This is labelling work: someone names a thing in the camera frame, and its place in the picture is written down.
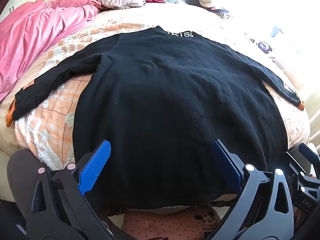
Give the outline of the black IKISS sweater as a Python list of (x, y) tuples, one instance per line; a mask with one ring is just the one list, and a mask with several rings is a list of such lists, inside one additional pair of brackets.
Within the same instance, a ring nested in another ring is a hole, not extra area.
[(229, 193), (210, 153), (216, 139), (243, 162), (275, 168), (287, 131), (269, 93), (299, 107), (271, 70), (193, 31), (160, 27), (100, 39), (64, 59), (15, 96), (14, 120), (69, 79), (91, 74), (76, 106), (76, 160), (103, 141), (111, 156), (93, 190), (94, 206), (197, 206)]

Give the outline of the orange white patterned blanket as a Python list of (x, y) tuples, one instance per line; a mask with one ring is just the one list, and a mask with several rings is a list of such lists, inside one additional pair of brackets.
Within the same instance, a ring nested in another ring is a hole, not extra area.
[(74, 160), (72, 131), (79, 96), (90, 75), (70, 79), (25, 117), (6, 126), (4, 117), (15, 94), (65, 58), (92, 42), (120, 33), (131, 33), (160, 26), (166, 31), (194, 31), (210, 40), (226, 44), (269, 68), (286, 88), (293, 84), (286, 74), (232, 20), (223, 20), (202, 8), (174, 3), (148, 3), (141, 8), (99, 13), (76, 33), (65, 37), (37, 58), (1, 104), (1, 168), (20, 148), (27, 148), (51, 168), (63, 168)]

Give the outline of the pink duvet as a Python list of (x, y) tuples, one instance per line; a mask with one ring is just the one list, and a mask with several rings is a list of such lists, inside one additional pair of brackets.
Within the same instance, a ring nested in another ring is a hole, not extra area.
[(1, 99), (33, 61), (97, 16), (96, 0), (37, 0), (20, 5), (1, 22)]

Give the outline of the Mickey Mouse pink fabric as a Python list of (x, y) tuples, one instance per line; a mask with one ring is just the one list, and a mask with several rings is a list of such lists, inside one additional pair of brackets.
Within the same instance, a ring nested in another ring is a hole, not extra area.
[(121, 229), (135, 239), (205, 239), (221, 218), (211, 207), (159, 215), (149, 211), (126, 211)]

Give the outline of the pile of colourful clothes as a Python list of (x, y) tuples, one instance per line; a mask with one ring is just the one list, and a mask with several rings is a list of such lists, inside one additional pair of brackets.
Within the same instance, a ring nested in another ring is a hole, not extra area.
[(199, 0), (199, 4), (223, 20), (232, 17), (231, 13), (222, 5), (222, 0)]

